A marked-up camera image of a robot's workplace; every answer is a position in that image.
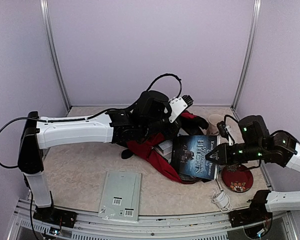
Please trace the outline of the rose cover white book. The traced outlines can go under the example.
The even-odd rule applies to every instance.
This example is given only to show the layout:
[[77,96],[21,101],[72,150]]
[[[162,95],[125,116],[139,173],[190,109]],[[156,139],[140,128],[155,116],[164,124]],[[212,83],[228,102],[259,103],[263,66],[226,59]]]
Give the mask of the rose cover white book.
[[159,153],[169,164],[172,160],[173,141],[166,140],[154,146],[154,149]]

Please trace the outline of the red student backpack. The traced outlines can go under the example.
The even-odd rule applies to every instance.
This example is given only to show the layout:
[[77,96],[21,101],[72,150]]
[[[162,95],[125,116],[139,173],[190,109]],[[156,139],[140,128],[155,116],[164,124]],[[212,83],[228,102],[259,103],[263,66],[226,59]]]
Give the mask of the red student backpack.
[[[185,110],[181,116],[181,128],[190,136],[203,135],[203,130],[209,128],[209,123],[203,117],[190,113]],[[190,180],[183,180],[177,171],[161,156],[156,150],[155,146],[168,138],[158,133],[151,136],[146,142],[139,144],[136,141],[120,142],[118,145],[126,148],[121,152],[122,159],[128,159],[132,155],[136,155],[141,159],[150,163],[159,173],[171,181],[190,185],[200,182],[200,178],[193,178]]]

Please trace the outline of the dark blue heights book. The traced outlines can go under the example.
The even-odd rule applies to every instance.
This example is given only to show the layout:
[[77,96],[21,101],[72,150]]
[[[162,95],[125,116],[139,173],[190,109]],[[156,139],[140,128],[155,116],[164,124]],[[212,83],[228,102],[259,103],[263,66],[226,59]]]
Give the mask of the dark blue heights book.
[[216,135],[179,135],[172,142],[170,165],[183,181],[213,181],[218,167],[206,155],[219,143]]

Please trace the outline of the grey barcode book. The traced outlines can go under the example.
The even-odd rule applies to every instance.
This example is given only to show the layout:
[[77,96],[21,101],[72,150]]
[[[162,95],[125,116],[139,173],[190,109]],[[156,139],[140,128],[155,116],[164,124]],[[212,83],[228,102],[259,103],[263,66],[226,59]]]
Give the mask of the grey barcode book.
[[141,181],[142,174],[138,172],[108,171],[98,217],[108,221],[138,222]]

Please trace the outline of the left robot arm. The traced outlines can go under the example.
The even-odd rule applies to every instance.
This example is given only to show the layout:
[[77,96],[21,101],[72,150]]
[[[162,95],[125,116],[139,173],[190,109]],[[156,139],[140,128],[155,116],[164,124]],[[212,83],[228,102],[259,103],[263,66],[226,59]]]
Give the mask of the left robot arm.
[[171,136],[178,132],[179,118],[193,100],[180,93],[169,98],[148,87],[126,108],[107,108],[94,115],[81,117],[46,117],[32,111],[6,123],[1,132],[17,121],[25,121],[19,144],[19,169],[35,201],[36,212],[53,223],[60,218],[54,207],[43,163],[43,150],[51,147],[80,143],[125,144],[144,143],[156,134]]

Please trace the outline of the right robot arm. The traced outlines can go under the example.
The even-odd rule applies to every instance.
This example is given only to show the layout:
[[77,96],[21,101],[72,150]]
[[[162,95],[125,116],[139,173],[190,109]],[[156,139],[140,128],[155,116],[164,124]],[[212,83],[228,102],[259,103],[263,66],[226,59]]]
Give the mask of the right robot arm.
[[[300,173],[300,141],[285,130],[269,133],[260,115],[249,115],[237,121],[243,143],[222,143],[205,158],[219,166],[249,161],[277,164]],[[246,218],[256,222],[265,212],[300,211],[300,191],[259,190],[246,210]]]

